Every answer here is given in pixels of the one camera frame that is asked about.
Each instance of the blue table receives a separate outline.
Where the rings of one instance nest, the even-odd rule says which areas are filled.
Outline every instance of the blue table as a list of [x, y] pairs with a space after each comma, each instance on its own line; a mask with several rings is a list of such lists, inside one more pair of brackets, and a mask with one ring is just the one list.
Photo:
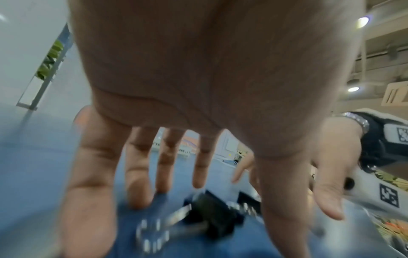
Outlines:
[[[79, 135], [68, 121], [60, 121], [23, 108], [0, 105], [0, 258], [54, 258], [60, 246], [55, 235], [57, 206], [62, 197]], [[116, 175], [118, 238], [108, 258], [144, 257], [135, 246], [140, 220], [167, 217], [182, 206], [191, 186], [194, 156], [176, 161], [175, 180], [167, 195], [157, 195], [140, 211], [127, 208], [123, 160]], [[155, 178], [157, 153], [150, 158]], [[236, 201], [238, 192], [251, 194], [244, 177], [231, 185], [233, 168], [213, 160], [206, 188], [224, 200]], [[316, 258], [398, 257], [382, 240], [365, 212], [346, 202], [347, 220], [338, 222], [316, 211], [324, 237], [310, 234], [309, 246]], [[151, 257], [280, 257], [259, 222], [248, 218], [232, 237], [211, 242], [203, 236], [175, 240]]]

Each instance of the green plant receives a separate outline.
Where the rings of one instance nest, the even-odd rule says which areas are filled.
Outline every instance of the green plant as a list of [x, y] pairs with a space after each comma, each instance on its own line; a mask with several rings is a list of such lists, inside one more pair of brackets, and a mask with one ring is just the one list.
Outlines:
[[61, 43], [61, 41], [56, 40], [54, 42], [44, 61], [42, 62], [37, 72], [35, 73], [35, 76], [37, 78], [40, 78], [41, 80], [45, 80], [47, 78], [47, 76], [50, 73], [50, 70], [55, 64], [55, 61], [58, 58], [58, 56], [61, 54], [63, 48], [64, 45]]

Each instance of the ceiling light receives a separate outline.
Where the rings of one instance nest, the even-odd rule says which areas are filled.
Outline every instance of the ceiling light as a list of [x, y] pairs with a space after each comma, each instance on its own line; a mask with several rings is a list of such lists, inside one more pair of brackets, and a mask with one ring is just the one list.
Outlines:
[[348, 89], [348, 92], [355, 92], [358, 91], [360, 89], [360, 87], [351, 87]]
[[362, 28], [368, 24], [370, 21], [370, 18], [367, 16], [361, 17], [360, 19], [357, 20], [357, 28]]

